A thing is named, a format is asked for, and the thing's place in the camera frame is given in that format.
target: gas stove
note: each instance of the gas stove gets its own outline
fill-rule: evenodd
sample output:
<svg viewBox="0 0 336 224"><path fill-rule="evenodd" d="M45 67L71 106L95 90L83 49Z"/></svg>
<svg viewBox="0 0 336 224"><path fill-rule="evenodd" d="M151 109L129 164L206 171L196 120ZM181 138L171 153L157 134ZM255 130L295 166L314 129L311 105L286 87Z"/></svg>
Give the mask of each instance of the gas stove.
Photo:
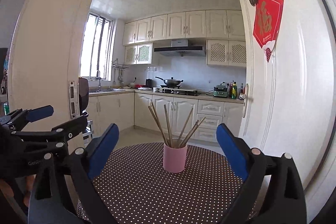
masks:
<svg viewBox="0 0 336 224"><path fill-rule="evenodd" d="M190 95L190 96L198 96L200 93L198 93L197 90L194 89L182 89L181 87L176 88L160 88L160 93L170 93L170 94L180 94L180 95Z"/></svg>

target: tiled backsplash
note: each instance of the tiled backsplash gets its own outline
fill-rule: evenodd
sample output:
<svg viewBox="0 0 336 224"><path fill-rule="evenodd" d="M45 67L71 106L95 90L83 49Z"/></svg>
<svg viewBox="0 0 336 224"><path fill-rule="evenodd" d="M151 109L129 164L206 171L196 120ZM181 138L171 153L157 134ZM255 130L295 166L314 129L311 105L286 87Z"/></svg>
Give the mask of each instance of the tiled backsplash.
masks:
<svg viewBox="0 0 336 224"><path fill-rule="evenodd" d="M184 88L198 88L202 91L212 90L215 85L222 82L237 82L238 88L240 84L245 85L246 68L233 66L207 66L205 57L165 57L158 56L157 65L130 65L126 70L124 82L130 83L136 77L136 83L145 84L147 78L151 78L156 85L164 85L163 81L155 78L155 76L163 79L174 77L176 80L184 80L181 86ZM158 68L156 72L148 72L148 66Z"/></svg>

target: drawer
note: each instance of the drawer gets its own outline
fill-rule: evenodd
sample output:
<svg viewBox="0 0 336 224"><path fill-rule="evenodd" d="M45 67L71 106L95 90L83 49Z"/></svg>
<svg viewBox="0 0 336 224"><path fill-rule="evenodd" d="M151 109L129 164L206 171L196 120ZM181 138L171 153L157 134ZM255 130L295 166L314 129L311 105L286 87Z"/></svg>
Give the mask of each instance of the drawer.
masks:
<svg viewBox="0 0 336 224"><path fill-rule="evenodd" d="M214 116L214 115L204 115L197 114L197 120L201 121L205 117L205 120L199 126L200 128L208 128L208 129L217 129L217 127L222 123L222 116Z"/></svg>
<svg viewBox="0 0 336 224"><path fill-rule="evenodd" d="M197 113L223 116L224 102L198 100Z"/></svg>
<svg viewBox="0 0 336 224"><path fill-rule="evenodd" d="M195 139L208 142L217 142L216 130L208 128L198 128L195 132Z"/></svg>

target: silver screw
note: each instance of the silver screw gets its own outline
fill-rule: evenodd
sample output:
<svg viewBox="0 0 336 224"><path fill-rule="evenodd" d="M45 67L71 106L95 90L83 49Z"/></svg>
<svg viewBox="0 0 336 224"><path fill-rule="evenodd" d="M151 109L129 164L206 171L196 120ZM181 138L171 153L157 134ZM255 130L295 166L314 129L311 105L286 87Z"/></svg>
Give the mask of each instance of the silver screw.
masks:
<svg viewBox="0 0 336 224"><path fill-rule="evenodd" d="M84 153L84 148L79 147L79 148L77 148L77 149L75 150L75 154L76 154L76 155L81 155L81 154L83 154L83 153Z"/></svg>
<svg viewBox="0 0 336 224"><path fill-rule="evenodd" d="M261 151L258 148L252 148L251 150L253 155L260 155Z"/></svg>
<svg viewBox="0 0 336 224"><path fill-rule="evenodd" d="M50 153L46 153L46 154L44 155L44 159L45 159L45 160L50 160L50 158L51 158L51 154L50 154Z"/></svg>
<svg viewBox="0 0 336 224"><path fill-rule="evenodd" d="M290 153L285 153L284 156L288 160L290 160L292 158L292 155Z"/></svg>

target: brown tablecloth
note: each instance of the brown tablecloth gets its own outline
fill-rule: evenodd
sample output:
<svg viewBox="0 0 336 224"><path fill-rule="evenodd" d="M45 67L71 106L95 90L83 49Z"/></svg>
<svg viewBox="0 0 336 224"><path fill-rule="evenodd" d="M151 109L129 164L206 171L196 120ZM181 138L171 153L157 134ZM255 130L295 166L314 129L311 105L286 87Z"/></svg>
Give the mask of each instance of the brown tablecloth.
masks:
<svg viewBox="0 0 336 224"><path fill-rule="evenodd" d="M163 143L111 153L93 184L119 223L216 223L242 185L225 156L188 145L185 170L162 167ZM80 202L77 214L89 220Z"/></svg>

